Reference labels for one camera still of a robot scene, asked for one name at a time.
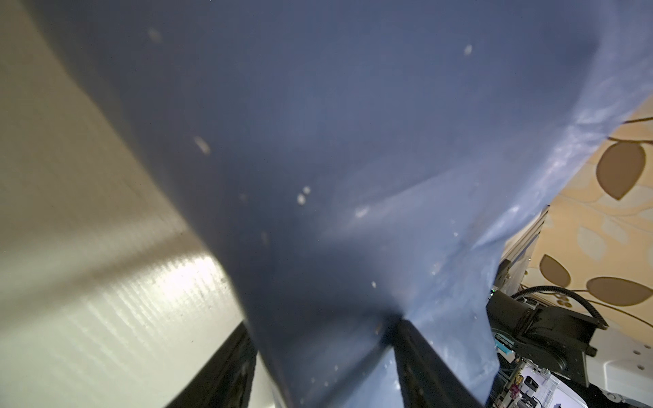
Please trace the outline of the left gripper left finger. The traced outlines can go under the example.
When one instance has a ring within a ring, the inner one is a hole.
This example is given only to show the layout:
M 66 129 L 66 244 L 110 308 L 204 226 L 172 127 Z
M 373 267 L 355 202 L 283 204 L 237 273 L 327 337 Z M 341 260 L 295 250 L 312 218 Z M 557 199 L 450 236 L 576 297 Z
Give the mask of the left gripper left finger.
M 257 353 L 239 324 L 167 408 L 243 408 L 250 401 Z

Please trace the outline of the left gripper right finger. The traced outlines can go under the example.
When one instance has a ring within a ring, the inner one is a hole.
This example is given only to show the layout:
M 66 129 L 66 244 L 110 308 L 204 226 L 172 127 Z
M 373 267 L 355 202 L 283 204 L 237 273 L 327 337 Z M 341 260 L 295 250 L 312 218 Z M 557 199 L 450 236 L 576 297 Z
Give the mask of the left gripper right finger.
M 410 321 L 401 320 L 396 324 L 392 331 L 392 347 L 404 406 L 481 406 Z

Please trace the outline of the light blue wrapping paper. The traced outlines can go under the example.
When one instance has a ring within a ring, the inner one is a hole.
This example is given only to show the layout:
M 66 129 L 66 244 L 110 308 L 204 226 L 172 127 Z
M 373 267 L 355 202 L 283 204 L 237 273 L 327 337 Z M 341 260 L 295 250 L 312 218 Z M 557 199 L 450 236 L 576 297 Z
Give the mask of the light blue wrapping paper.
M 229 275 L 288 407 L 484 402 L 506 241 L 652 91 L 649 1 L 30 1 Z

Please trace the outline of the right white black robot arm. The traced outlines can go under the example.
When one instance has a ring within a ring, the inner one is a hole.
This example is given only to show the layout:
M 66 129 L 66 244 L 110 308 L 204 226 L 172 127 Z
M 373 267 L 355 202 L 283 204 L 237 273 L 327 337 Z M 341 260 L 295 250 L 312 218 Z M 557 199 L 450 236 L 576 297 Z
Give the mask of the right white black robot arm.
M 520 301 L 534 292 L 560 292 L 588 313 L 551 305 L 532 308 Z M 486 312 L 493 331 L 508 338 L 519 357 L 631 405 L 652 406 L 652 346 L 609 326 L 578 294 L 551 286 L 513 295 L 495 291 Z

